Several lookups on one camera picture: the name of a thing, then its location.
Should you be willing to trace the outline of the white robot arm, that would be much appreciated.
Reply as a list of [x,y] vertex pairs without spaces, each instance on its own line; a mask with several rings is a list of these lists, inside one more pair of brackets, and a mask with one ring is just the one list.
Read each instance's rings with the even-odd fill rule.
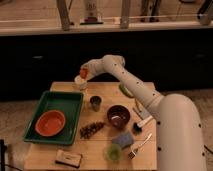
[[207,171],[200,115],[193,101],[181,94],[162,95],[128,72],[125,59],[105,55],[80,66],[90,80],[102,73],[117,78],[156,120],[157,171]]

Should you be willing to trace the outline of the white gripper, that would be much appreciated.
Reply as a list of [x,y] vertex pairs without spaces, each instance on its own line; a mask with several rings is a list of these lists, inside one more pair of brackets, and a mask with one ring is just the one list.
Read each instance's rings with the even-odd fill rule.
[[92,59],[87,63],[83,64],[81,68],[88,69],[88,76],[87,78],[82,78],[80,75],[75,77],[75,81],[87,81],[90,80],[104,72],[103,64],[101,59]]

